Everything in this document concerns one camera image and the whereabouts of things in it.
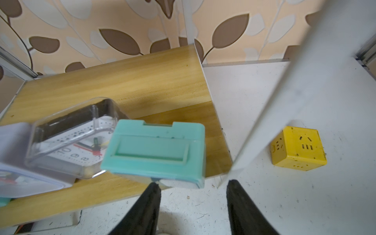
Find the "lilac square alarm clock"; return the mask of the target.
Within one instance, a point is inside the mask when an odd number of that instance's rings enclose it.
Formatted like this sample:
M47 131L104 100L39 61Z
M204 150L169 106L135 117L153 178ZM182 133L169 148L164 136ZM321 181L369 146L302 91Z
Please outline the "lilac square alarm clock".
M76 178L60 172L26 166L31 125L1 126L1 198L21 198L70 188Z

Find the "clear square alarm clock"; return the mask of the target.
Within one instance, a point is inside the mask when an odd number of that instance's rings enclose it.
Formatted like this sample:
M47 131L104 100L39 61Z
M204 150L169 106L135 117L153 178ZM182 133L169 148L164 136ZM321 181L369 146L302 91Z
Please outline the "clear square alarm clock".
M32 125L25 164L78 179L105 172L101 163L119 120L128 119L110 98L82 102Z

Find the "wooden two-tier shelf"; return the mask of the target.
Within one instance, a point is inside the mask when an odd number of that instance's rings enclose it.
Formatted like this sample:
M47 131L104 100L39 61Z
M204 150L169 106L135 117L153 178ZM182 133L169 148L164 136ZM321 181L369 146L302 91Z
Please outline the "wooden two-tier shelf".
M345 59L361 48L375 28L375 1L325 2L234 163L219 132L193 44L55 77L53 86L40 93L41 102L29 96L29 104L17 114L19 121L3 120L6 135L1 144L27 151L35 120L46 118L59 134L76 134L47 148L46 153L71 154L75 152L72 145L85 140L91 147L101 147L99 156L103 157L121 119L165 113L180 118L193 131L192 139L170 136L167 148L178 146L182 158L198 170L199 179L221 173L233 178L299 113ZM216 141L204 139L211 132L217 132Z

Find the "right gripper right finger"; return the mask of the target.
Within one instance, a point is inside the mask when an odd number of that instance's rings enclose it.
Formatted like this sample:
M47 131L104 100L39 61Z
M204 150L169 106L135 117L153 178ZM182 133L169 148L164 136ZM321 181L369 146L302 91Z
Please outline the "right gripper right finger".
M232 235L277 235L239 181L230 180L226 190Z

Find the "mint square alarm clock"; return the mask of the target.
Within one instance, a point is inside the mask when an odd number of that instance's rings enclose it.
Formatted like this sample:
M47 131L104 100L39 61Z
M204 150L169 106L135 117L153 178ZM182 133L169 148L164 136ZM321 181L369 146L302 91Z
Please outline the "mint square alarm clock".
M11 202L11 198L0 198L0 207L5 207Z

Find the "yellow cube box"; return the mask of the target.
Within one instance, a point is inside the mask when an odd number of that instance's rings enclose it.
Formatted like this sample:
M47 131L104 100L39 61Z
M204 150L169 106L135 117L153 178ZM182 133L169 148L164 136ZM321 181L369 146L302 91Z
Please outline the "yellow cube box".
M285 127L270 143L274 166L309 171L327 164L316 129Z

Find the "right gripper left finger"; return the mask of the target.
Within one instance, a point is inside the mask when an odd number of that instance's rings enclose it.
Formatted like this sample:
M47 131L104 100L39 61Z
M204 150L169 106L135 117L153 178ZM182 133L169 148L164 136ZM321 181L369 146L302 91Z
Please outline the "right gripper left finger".
M161 189L150 183L111 235L154 235L157 232Z

